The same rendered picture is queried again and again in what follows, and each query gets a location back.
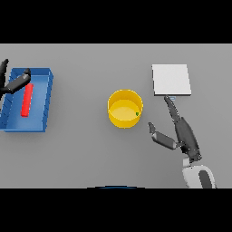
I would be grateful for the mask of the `blue plastic tray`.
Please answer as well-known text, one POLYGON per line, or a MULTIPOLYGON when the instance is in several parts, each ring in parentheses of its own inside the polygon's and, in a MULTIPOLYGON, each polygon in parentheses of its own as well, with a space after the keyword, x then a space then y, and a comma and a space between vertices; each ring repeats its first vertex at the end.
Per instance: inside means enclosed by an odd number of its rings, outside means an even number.
POLYGON ((31 81, 14 94, 4 96, 0 131, 45 132, 53 73, 50 68, 31 68, 31 81))

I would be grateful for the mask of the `red beaker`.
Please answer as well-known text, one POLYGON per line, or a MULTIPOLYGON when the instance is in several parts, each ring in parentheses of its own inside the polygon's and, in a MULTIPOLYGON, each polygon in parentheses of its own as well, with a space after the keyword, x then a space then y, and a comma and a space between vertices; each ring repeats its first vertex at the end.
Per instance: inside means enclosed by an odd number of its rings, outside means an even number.
POLYGON ((29 111, 30 111, 30 108, 31 108, 31 100, 32 100, 32 97, 33 97, 33 89, 34 89, 34 85, 32 83, 28 83, 25 86, 24 98, 23 98, 23 101, 22 101, 22 108, 21 108, 21 116, 23 118, 29 116, 29 111))

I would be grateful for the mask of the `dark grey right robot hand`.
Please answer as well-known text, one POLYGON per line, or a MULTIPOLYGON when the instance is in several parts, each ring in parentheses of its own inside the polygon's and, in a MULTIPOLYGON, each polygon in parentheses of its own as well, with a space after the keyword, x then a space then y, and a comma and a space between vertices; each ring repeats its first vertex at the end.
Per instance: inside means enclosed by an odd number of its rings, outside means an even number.
POLYGON ((174 140, 171 137, 157 131, 154 124, 149 122, 148 126, 152 140, 170 150, 180 148, 181 152, 188 156, 190 163, 200 161, 202 156, 200 154, 199 145, 193 130, 189 126, 188 122, 179 115, 174 102, 168 95, 164 97, 164 101, 167 103, 169 108, 169 114, 174 123, 178 140, 174 140))

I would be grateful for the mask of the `pale square measuring scale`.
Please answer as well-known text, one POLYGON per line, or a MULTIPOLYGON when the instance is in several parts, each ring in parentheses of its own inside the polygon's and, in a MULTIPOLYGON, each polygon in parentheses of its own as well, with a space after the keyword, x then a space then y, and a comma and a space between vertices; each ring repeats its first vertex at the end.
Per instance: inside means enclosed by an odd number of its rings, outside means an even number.
POLYGON ((155 96, 191 95, 186 64, 153 64, 151 69, 155 96))

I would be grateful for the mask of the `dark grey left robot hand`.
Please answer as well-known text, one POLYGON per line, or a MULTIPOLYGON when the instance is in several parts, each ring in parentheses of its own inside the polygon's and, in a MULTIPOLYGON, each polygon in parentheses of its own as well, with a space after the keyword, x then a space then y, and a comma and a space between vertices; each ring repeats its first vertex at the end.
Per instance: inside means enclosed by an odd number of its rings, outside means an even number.
POLYGON ((5 74, 8 63, 8 59, 4 59, 0 63, 0 100, 7 93, 14 94, 18 92, 31 81, 31 70, 26 68, 21 76, 5 85, 5 74))

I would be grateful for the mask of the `yellow bowl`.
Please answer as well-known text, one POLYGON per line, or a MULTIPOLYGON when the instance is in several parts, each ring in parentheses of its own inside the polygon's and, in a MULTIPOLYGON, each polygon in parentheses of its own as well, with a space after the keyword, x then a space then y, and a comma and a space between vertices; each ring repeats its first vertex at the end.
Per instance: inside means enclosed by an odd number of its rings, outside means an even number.
POLYGON ((107 101, 109 120, 120 129, 130 129, 135 126, 140 120, 142 110, 142 98, 130 89, 114 92, 107 101))

